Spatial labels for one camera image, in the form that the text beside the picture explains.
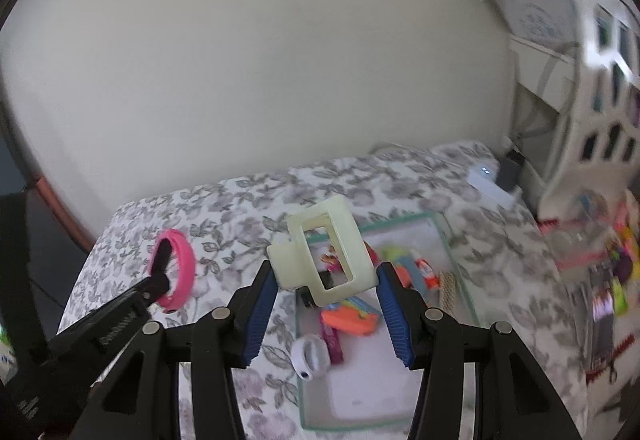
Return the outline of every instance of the green object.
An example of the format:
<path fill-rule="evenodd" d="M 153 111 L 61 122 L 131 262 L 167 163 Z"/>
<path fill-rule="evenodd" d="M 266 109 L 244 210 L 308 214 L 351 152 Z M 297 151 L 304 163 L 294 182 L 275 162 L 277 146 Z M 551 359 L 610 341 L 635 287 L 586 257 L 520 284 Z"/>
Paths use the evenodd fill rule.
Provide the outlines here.
<path fill-rule="evenodd" d="M 629 309 L 626 302 L 625 290 L 622 288 L 617 277 L 611 282 L 611 291 L 613 295 L 613 311 L 616 315 L 624 315 Z"/>
<path fill-rule="evenodd" d="M 409 255 L 409 251 L 399 246 L 385 246 L 380 250 L 382 258 L 389 263 L 396 263 L 399 257 Z"/>
<path fill-rule="evenodd" d="M 11 341 L 9 340 L 9 336 L 6 334 L 6 330 L 0 326 L 0 343 L 6 344 L 7 346 L 11 346 Z"/>

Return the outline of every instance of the pink bracelet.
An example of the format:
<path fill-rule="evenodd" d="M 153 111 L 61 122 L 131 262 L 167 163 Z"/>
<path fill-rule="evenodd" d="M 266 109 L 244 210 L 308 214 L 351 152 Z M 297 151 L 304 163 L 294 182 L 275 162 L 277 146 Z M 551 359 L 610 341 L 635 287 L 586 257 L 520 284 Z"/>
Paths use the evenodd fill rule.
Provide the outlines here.
<path fill-rule="evenodd" d="M 168 243 L 170 249 L 167 249 L 164 243 Z M 176 311 L 187 302 L 196 276 L 196 258 L 193 254 L 193 248 L 184 234 L 175 229 L 167 229 L 158 236 L 149 262 L 148 273 L 151 274 L 158 267 L 166 268 L 171 250 L 178 260 L 178 282 L 173 294 L 164 294 L 156 301 L 164 308 L 165 312 Z M 164 264 L 156 265 L 156 261 L 161 261 Z"/>

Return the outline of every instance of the orange package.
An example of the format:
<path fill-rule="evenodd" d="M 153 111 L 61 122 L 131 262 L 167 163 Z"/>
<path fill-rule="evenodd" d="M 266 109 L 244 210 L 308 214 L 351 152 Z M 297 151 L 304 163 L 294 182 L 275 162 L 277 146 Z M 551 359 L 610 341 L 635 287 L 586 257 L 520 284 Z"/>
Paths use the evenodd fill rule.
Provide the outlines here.
<path fill-rule="evenodd" d="M 406 271 L 406 268 L 402 265 L 394 265 L 394 270 L 396 271 L 402 286 L 409 288 L 411 286 L 411 276 Z"/>
<path fill-rule="evenodd" d="M 322 310 L 320 316 L 327 326 L 353 335 L 372 334 L 378 326 L 377 315 L 363 316 L 361 312 L 348 306 L 340 306 L 335 310 Z"/>

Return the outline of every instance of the yellow object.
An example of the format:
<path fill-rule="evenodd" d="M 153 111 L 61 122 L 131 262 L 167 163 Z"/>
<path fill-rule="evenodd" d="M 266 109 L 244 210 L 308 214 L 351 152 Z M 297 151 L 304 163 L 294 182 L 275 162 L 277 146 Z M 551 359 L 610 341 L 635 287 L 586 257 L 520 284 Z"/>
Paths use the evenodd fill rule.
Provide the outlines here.
<path fill-rule="evenodd" d="M 347 281 L 327 290 L 305 239 L 305 230 L 326 229 L 347 276 Z M 321 201 L 287 218 L 291 241 L 267 247 L 278 286 L 294 290 L 307 286 L 316 305 L 322 307 L 347 299 L 378 285 L 376 269 L 344 196 Z"/>
<path fill-rule="evenodd" d="M 620 237 L 622 246 L 625 248 L 626 253 L 629 254 L 629 258 L 631 258 L 631 261 L 634 264 L 633 270 L 631 271 L 631 279 L 636 281 L 640 280 L 640 253 L 636 237 L 629 227 L 622 227 L 619 229 L 618 236 Z"/>
<path fill-rule="evenodd" d="M 354 305 L 351 301 L 349 301 L 348 299 L 345 299 L 344 301 L 340 302 L 341 305 L 344 306 L 348 306 L 349 308 L 353 308 L 354 310 L 358 311 L 358 314 L 360 315 L 360 317 L 362 317 L 363 319 L 369 315 L 366 311 L 364 311 L 361 308 L 358 308 L 356 305 Z"/>
<path fill-rule="evenodd" d="M 636 197 L 629 189 L 625 191 L 625 201 L 626 209 L 629 211 L 629 227 L 634 235 L 640 235 L 640 228 L 638 227 L 638 224 L 640 223 L 640 208 L 638 207 Z"/>
<path fill-rule="evenodd" d="M 380 250 L 382 258 L 389 263 L 395 263 L 399 257 L 409 255 L 409 251 L 399 246 L 385 246 Z"/>
<path fill-rule="evenodd" d="M 622 288 L 617 277 L 611 282 L 611 291 L 613 296 L 613 311 L 616 315 L 624 315 L 629 309 L 626 303 L 625 290 Z"/>

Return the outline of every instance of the floral bedspread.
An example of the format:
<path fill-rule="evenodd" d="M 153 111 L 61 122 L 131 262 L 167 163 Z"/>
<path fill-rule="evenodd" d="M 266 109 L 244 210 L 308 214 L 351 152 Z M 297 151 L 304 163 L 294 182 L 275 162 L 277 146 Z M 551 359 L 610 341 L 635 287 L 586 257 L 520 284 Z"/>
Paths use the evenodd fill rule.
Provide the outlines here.
<path fill-rule="evenodd" d="M 339 193 L 348 199 L 359 224 L 428 209 L 439 211 L 452 227 L 450 245 L 481 325 L 498 320 L 513 324 L 584 433 L 587 393 L 582 361 L 569 302 L 550 253 L 523 205 L 504 211 L 465 181 L 469 166 L 493 160 L 478 142 L 420 152 L 393 149 L 127 203 L 116 211 L 89 255 L 60 328 L 143 278 L 161 229 L 183 231 L 197 258 L 188 303 L 170 315 L 155 305 L 150 308 L 154 319 L 173 327 L 196 321 L 226 304 L 238 287 L 251 283 L 266 258 L 265 247 L 278 233 L 287 233 L 285 218 L 300 207 Z M 289 360 L 293 333 L 294 296 L 281 292 L 260 355 L 247 370 L 234 373 L 247 438 L 406 438 L 408 424 L 352 433 L 302 430 Z M 190 365 L 182 365 L 180 426 L 185 440 L 194 438 L 190 376 Z M 464 405 L 472 407 L 466 399 Z M 472 427 L 472 422 L 463 421 L 460 438 L 470 439 Z"/>

